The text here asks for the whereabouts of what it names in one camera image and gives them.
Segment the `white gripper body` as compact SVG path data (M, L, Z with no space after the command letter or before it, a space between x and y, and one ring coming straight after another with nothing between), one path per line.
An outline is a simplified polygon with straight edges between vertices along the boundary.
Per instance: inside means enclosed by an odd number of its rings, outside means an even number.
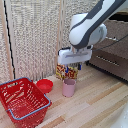
M68 65L73 63L85 62L91 59L93 46L82 49L73 47L62 48L58 51L58 63Z

